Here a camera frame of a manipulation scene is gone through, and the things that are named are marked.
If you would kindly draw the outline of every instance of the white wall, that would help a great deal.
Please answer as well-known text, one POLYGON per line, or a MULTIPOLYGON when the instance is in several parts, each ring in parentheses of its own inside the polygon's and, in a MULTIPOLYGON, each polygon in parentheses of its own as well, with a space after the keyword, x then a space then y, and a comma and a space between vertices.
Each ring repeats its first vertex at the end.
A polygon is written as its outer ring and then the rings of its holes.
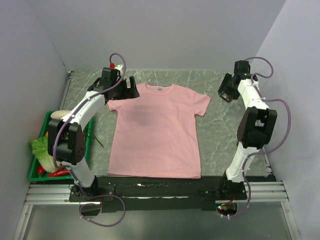
MULTIPOLYGON (((271 79, 260 79, 268 99, 281 97, 291 108, 292 127, 283 147, 269 160, 278 180, 283 180, 302 239, 320 234, 320 2, 287 0, 257 56, 274 65, 271 79)), ((265 63, 255 60, 252 70, 267 74, 265 63)), ((283 137, 287 115, 279 104, 271 148, 283 137)))
POLYGON ((12 239, 29 186, 29 141, 59 107, 68 73, 26 0, 0 3, 0 235, 12 239))
POLYGON ((285 0, 29 0, 68 70, 229 71, 255 56, 285 0))

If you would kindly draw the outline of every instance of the red pepper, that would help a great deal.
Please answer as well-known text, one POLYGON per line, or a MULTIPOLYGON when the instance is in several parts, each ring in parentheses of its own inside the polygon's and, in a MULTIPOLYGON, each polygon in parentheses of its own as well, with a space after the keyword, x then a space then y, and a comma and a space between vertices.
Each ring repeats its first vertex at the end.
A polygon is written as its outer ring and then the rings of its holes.
POLYGON ((46 172, 46 170, 41 166, 41 165, 39 165, 39 167, 38 167, 38 174, 39 175, 42 175, 42 174, 44 174, 46 172))
POLYGON ((69 171, 67 169, 64 169, 64 170, 61 170, 61 171, 56 171, 56 172, 50 173, 49 177, 50 178, 52 178, 52 177, 61 177, 61 176, 67 175, 67 174, 69 174, 69 171))

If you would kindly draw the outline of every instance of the marble tabletop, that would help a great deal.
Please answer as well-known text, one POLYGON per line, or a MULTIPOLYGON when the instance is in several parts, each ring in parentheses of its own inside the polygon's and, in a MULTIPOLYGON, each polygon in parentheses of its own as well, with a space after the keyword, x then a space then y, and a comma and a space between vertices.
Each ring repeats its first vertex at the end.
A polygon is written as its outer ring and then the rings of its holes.
MULTIPOLYGON (((164 87, 176 84, 211 97, 206 114, 195 117, 202 176, 221 176, 237 150, 237 128, 245 107, 240 98, 227 103, 218 96, 217 91, 224 75, 225 72, 198 70, 128 70, 126 73, 127 78, 134 76, 137 84, 164 87)), ((73 71, 62 109, 72 110, 85 96, 88 87, 99 77, 101 70, 73 71)), ((117 113, 111 112, 107 105, 94 115, 93 132, 104 147, 92 138, 87 162, 97 176, 108 175, 116 122, 117 113)), ((267 175, 262 155, 254 158, 247 174, 267 175)))

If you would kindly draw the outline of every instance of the green basket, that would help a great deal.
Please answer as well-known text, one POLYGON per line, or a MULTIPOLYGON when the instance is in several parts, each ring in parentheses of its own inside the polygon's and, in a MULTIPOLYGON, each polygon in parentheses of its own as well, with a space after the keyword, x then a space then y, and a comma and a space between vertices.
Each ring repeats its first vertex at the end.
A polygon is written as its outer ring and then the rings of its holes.
MULTIPOLYGON (((48 124, 51 120, 50 115, 54 111, 49 111, 45 115, 45 119, 43 122, 43 126, 41 129, 40 137, 43 137, 46 135, 46 132, 48 131, 48 124)), ((87 161, 88 160, 88 154, 89 154, 89 146, 90 146, 90 135, 91 135, 91 130, 92 130, 92 124, 93 124, 93 118, 88 123, 88 134, 87 137, 85 138, 85 153, 84 153, 84 159, 87 161)), ((39 182, 39 181, 48 181, 48 180, 66 180, 66 179, 72 179, 72 176, 70 174, 64 175, 64 176, 55 176, 55 177, 49 177, 48 172, 46 172, 43 175, 38 174, 38 167, 40 163, 36 157, 33 158, 33 162, 31 165, 30 173, 29 173, 29 179, 31 182, 39 182)))

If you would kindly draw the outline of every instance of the t-shirt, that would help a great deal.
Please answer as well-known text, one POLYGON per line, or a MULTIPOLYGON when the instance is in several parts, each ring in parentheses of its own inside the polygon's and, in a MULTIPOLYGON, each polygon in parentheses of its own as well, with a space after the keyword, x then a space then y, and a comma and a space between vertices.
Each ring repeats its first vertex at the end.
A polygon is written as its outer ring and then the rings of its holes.
POLYGON ((195 115, 210 97, 189 88, 138 84, 140 97, 110 100, 117 111, 108 173, 158 178, 200 178, 195 115))

